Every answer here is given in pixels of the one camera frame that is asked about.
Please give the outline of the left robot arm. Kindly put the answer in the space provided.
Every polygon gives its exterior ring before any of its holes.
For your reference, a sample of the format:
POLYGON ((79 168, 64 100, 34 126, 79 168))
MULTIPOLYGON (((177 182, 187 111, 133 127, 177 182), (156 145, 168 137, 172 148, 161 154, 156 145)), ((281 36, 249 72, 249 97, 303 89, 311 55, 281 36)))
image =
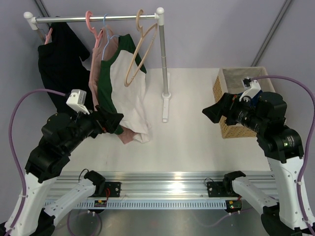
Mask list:
POLYGON ((68 114, 55 114, 42 127, 42 138, 25 166, 24 188, 10 218, 0 225, 2 236, 50 236, 75 206, 88 197, 109 195, 105 177, 88 171, 69 192, 45 206, 51 187, 70 161, 71 153, 92 133, 114 133, 123 114, 108 113, 100 106, 73 120, 68 114))

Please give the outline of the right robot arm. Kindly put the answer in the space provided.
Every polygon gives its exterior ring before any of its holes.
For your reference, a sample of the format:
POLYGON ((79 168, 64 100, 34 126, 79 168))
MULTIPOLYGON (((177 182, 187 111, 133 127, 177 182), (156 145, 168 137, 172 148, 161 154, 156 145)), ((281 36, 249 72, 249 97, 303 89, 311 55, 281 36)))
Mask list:
POLYGON ((258 145, 273 172, 278 199, 255 187, 241 171, 224 175, 223 191, 245 199, 258 212, 271 236, 314 235, 315 217, 309 208, 302 176, 306 153, 299 134, 285 125, 286 108, 282 96, 274 92, 261 93, 255 106, 241 101, 236 94, 225 93, 202 112, 213 123, 225 117, 227 124, 241 124, 256 133, 258 145))

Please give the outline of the blue t shirt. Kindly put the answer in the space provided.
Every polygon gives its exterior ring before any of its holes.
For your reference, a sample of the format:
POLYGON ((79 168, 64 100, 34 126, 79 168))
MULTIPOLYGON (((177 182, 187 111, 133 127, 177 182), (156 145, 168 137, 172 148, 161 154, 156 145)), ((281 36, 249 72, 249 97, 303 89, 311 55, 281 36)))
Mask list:
POLYGON ((244 107, 254 108, 258 103, 262 90, 246 90, 245 92, 234 95, 235 102, 244 107))

